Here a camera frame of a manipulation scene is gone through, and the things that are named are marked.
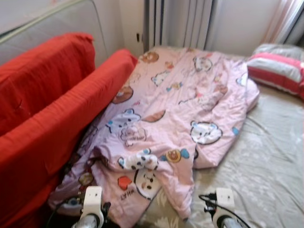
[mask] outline pink striped pillow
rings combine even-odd
[[[278,88],[304,99],[304,62],[275,55],[259,53],[247,62],[248,75],[255,81]]]

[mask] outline black cable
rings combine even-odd
[[[57,204],[56,207],[55,207],[55,210],[53,211],[53,213],[51,214],[51,216],[48,218],[48,221],[47,221],[47,224],[46,224],[46,228],[48,228],[50,222],[51,222],[51,219],[53,218],[53,216],[55,215],[55,213],[58,211],[58,209],[65,203],[68,203],[68,201],[72,198],[77,198],[79,196],[72,196],[72,197],[69,197],[67,199],[65,199],[64,201],[62,201],[61,203]]]
[[[213,205],[213,206],[216,206],[216,207],[219,207],[219,208],[222,208],[222,209],[224,209],[224,210],[226,210],[226,211],[228,211],[229,213],[231,213],[231,214],[233,214],[235,217],[237,217],[242,223],[244,223],[244,225],[246,225],[248,228],[251,228],[240,216],[238,216],[236,213],[234,213],[233,211],[231,211],[231,210],[229,210],[229,209],[227,209],[227,208],[225,208],[225,207],[223,207],[223,206],[220,206],[219,204],[217,204],[217,203],[215,203],[215,202],[212,202],[211,200],[209,200],[209,199],[206,199],[205,198],[206,196],[204,196],[204,195],[199,195],[199,198],[201,199],[201,200],[203,200],[203,201],[205,201],[205,202],[208,202],[208,203],[210,203],[211,205]]]

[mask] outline mattress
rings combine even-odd
[[[191,217],[181,220],[161,189],[136,227],[213,228],[198,195],[217,187],[234,191],[236,213],[252,227],[303,226],[303,103],[271,88],[259,89],[257,106],[221,164],[194,171]]]
[[[68,32],[85,32],[93,36],[96,67],[108,58],[94,2],[75,0],[60,4],[43,16],[0,38],[0,65],[52,37]]]

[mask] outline gray bedsheet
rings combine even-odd
[[[258,105],[222,163],[194,172],[191,217],[181,220],[160,190],[137,227],[213,228],[198,195],[216,187],[234,190],[236,213],[252,227],[303,227],[303,103],[283,92],[259,88]]]

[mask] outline cartoon print blanket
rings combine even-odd
[[[156,47],[139,64],[107,110],[96,117],[51,207],[103,187],[110,218],[132,227],[160,187],[183,218],[190,215],[192,168],[216,167],[237,139],[259,91],[244,62],[216,52]],[[71,198],[60,213],[79,215]]]

